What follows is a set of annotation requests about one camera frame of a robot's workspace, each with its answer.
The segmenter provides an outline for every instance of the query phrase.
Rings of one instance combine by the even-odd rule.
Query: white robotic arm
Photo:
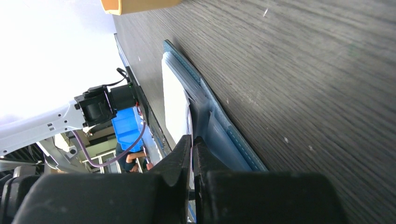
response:
[[[75,161],[75,154],[58,150],[53,142],[46,139],[102,124],[116,117],[117,110],[136,105],[137,97],[131,85],[112,88],[111,92],[107,87],[92,87],[55,110],[0,126],[0,156],[36,142],[48,159],[53,160],[53,166],[78,172],[81,167]]]
[[[77,101],[71,100],[39,116],[0,126],[0,156],[55,134],[82,129],[85,118],[82,110],[76,109],[75,105],[78,105]]]

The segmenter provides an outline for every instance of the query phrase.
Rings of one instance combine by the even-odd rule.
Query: black cable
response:
[[[115,83],[111,83],[111,84],[105,84],[104,86],[108,87],[108,86],[114,86],[117,85],[118,83],[124,81],[124,79],[126,79],[127,81],[129,81],[129,78],[127,77],[127,72],[125,70],[123,70],[122,68],[117,68],[117,72],[122,75],[123,79],[121,79],[118,82]]]

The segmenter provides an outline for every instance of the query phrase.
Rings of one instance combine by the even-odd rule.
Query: dark wooden table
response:
[[[269,169],[325,174],[352,223],[396,220],[394,1],[185,0],[114,20],[163,127],[169,39]]]

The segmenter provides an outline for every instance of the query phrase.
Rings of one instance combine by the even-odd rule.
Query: cable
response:
[[[96,163],[94,163],[94,162],[92,161],[92,159],[89,157],[89,154],[88,154],[88,152],[87,152],[87,150],[86,150],[86,148],[85,148],[85,146],[84,146],[84,144],[83,144],[83,141],[81,140],[80,136],[79,136],[79,135],[77,134],[77,132],[74,131],[74,130],[71,131],[71,132],[72,132],[72,133],[74,134],[74,136],[76,137],[76,139],[77,139],[77,141],[78,141],[78,143],[79,143],[81,149],[83,150],[83,153],[84,153],[85,157],[87,158],[88,162],[89,162],[93,167],[105,167],[105,166],[107,166],[107,165],[109,165],[109,164],[111,164],[111,163],[113,163],[113,162],[119,160],[122,156],[125,156],[129,151],[131,151],[131,149],[132,149],[133,147],[135,147],[135,145],[140,141],[141,137],[142,137],[143,134],[144,134],[144,130],[145,130],[145,129],[146,129],[146,122],[143,122],[143,129],[141,130],[140,135],[139,135],[139,137],[136,139],[136,141],[135,141],[131,146],[129,146],[124,152],[122,152],[120,155],[118,155],[118,156],[115,157],[114,159],[112,159],[112,160],[110,160],[110,161],[107,161],[107,162],[105,162],[105,163],[102,163],[102,164],[96,164]]]
[[[124,79],[126,79],[127,82],[129,82],[129,81],[128,81],[129,79],[128,79],[128,77],[127,77],[127,72],[126,72],[125,70],[123,70],[123,69],[121,69],[121,68],[117,68],[117,72],[120,73],[120,74],[122,75],[123,79],[121,79],[120,81],[115,82],[115,83],[105,84],[104,86],[108,87],[108,86],[117,85],[118,83],[122,82]]]

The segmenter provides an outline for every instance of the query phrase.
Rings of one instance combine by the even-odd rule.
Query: blue bin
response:
[[[127,108],[117,112],[117,117],[112,119],[113,128],[117,142],[121,145],[122,150],[126,150],[131,146],[140,135],[136,118],[132,108]],[[140,140],[131,152],[139,152],[143,145]]]

